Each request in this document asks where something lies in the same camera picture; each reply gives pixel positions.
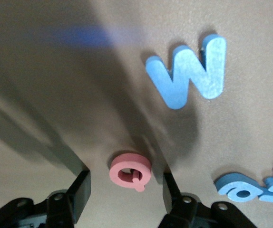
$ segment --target screw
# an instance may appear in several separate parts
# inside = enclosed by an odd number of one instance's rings
[[[224,204],[224,203],[219,203],[218,204],[218,207],[221,209],[221,210],[227,210],[228,207]]]
[[[61,200],[64,197],[64,194],[59,193],[54,197],[54,200]]]
[[[192,202],[192,199],[189,198],[189,197],[187,197],[187,196],[184,196],[184,197],[183,197],[183,201],[184,201],[184,203],[191,203],[191,202]]]
[[[24,206],[26,204],[27,204],[27,200],[26,199],[22,199],[16,206],[17,207],[22,207],[22,206]]]

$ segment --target blue object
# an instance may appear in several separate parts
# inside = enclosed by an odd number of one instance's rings
[[[188,46],[179,46],[173,52],[173,69],[167,70],[158,56],[146,61],[146,71],[166,105],[180,109],[187,102],[189,79],[206,99],[218,97],[224,86],[226,56],[225,38],[211,34],[202,43],[201,64]]]
[[[219,178],[214,184],[219,194],[227,194],[232,201],[247,202],[258,196],[261,201],[273,203],[273,177],[265,179],[264,182],[267,188],[243,174],[230,173]]]

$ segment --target table surface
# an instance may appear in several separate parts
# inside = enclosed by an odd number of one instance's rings
[[[217,33],[227,40],[224,91],[167,108],[145,71],[159,55]],[[148,157],[144,192],[111,182],[111,159]],[[273,176],[273,1],[0,1],[0,207],[35,203],[91,170],[92,193],[76,225],[157,227],[166,213],[162,173],[210,206],[229,201],[214,180]],[[259,228],[273,204],[234,203]]]

